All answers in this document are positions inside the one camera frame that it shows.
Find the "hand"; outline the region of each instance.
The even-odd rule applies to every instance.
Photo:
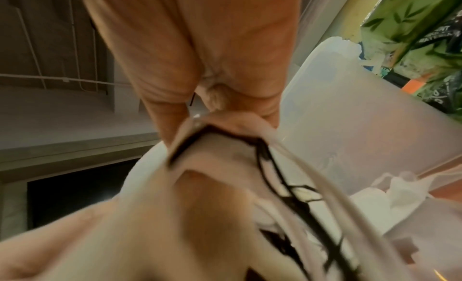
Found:
[[[115,198],[97,203],[1,242],[0,281],[31,279],[42,273],[115,206]]]
[[[167,145],[194,91],[211,111],[279,124],[299,0],[84,2]]]

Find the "ceiling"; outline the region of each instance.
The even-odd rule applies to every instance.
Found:
[[[82,0],[0,0],[0,74],[107,81],[106,56]],[[0,77],[0,86],[96,90],[95,83],[11,77]]]

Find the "translucent plastic container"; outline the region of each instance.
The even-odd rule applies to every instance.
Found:
[[[348,194],[385,172],[421,174],[461,155],[462,124],[365,70],[360,52],[335,37],[310,54],[282,96],[283,143]]]

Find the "yellow wall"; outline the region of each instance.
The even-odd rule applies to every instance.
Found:
[[[359,26],[377,2],[378,0],[348,0],[319,42],[335,36],[360,42]]]

